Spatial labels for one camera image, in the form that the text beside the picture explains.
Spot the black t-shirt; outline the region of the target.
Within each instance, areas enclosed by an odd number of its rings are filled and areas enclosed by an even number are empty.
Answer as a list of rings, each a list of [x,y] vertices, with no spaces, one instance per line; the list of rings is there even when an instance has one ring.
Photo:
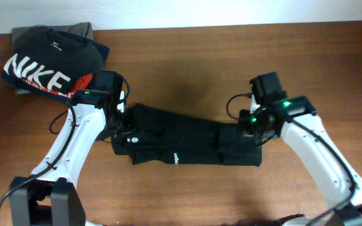
[[[184,116],[143,104],[127,109],[123,129],[111,136],[115,154],[128,155],[133,164],[259,166],[261,148],[243,137],[239,126]]]

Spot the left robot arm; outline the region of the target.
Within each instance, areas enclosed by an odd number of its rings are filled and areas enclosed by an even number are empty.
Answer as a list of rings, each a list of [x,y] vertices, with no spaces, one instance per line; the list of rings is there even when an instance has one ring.
[[[15,177],[5,197],[13,225],[91,225],[77,193],[95,141],[120,128],[129,93],[79,90],[52,147],[28,177]]]

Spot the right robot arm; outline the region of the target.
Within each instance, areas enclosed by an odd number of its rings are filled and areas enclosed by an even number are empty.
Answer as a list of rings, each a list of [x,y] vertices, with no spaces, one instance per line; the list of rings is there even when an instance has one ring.
[[[300,158],[327,203],[314,218],[296,214],[275,225],[362,225],[362,177],[333,143],[322,119],[305,96],[273,102],[248,93],[251,108],[242,114],[250,134],[275,136]]]

